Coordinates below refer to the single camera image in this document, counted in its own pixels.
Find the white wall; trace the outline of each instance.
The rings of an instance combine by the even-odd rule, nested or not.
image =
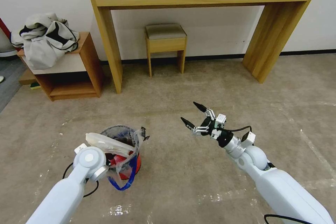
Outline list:
[[[0,15],[10,30],[27,16],[55,12],[72,29],[89,30],[99,58],[106,60],[90,0],[0,0]],[[180,23],[188,34],[187,56],[245,53],[262,7],[218,7],[113,11],[122,59],[146,58],[144,26]],[[336,0],[312,0],[284,51],[336,48]]]

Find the wooden side cabinet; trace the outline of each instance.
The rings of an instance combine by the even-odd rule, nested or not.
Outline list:
[[[52,101],[100,97],[104,75],[97,52],[90,33],[79,34],[78,48],[67,52],[56,65],[45,70],[30,69]],[[18,56],[26,64],[24,50]]]

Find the green object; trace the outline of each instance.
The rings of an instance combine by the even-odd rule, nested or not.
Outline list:
[[[30,89],[31,90],[39,89],[39,88],[41,88],[41,86],[37,82],[34,82],[34,83],[30,84]]]

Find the blue strap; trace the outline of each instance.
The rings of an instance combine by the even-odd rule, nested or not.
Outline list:
[[[107,177],[109,182],[119,191],[125,191],[126,189],[128,189],[134,181],[135,172],[137,170],[137,163],[138,163],[138,156],[135,155],[129,162],[129,165],[132,168],[132,173],[127,183],[123,187],[120,188],[119,185],[116,183],[116,181],[114,181],[114,179],[111,178],[110,176]]]

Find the trash bin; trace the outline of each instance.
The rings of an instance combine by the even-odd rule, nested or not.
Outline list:
[[[141,130],[135,130],[125,125],[115,125],[100,133],[101,135],[108,136],[109,138],[134,147],[134,151],[130,151],[128,158],[113,153],[105,153],[107,164],[110,167],[108,180],[118,190],[123,191],[129,188],[134,181],[136,173],[140,169],[140,146],[144,140],[148,139],[145,130],[143,127]]]

